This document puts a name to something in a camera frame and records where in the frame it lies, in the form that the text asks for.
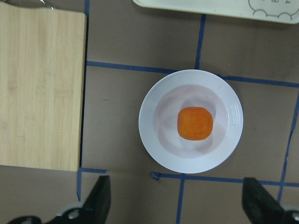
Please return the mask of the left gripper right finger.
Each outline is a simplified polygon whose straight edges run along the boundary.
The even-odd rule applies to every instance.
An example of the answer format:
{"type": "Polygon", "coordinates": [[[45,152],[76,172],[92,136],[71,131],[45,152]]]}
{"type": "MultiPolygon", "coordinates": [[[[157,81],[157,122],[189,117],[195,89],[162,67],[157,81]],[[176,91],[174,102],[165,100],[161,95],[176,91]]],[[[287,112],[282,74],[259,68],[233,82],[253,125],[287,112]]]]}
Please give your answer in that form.
{"type": "Polygon", "coordinates": [[[252,177],[243,179],[242,209],[252,224],[279,224],[284,216],[281,205],[252,177]]]}

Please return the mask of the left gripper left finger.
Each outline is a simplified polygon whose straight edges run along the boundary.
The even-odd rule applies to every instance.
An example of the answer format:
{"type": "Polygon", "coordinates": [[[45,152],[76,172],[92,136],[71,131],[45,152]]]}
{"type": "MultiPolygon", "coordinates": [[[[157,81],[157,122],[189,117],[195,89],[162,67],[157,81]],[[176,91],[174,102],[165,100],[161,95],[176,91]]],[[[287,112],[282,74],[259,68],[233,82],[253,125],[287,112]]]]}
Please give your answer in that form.
{"type": "Polygon", "coordinates": [[[111,207],[111,185],[108,175],[100,176],[82,209],[85,224],[105,224],[111,207]]]}

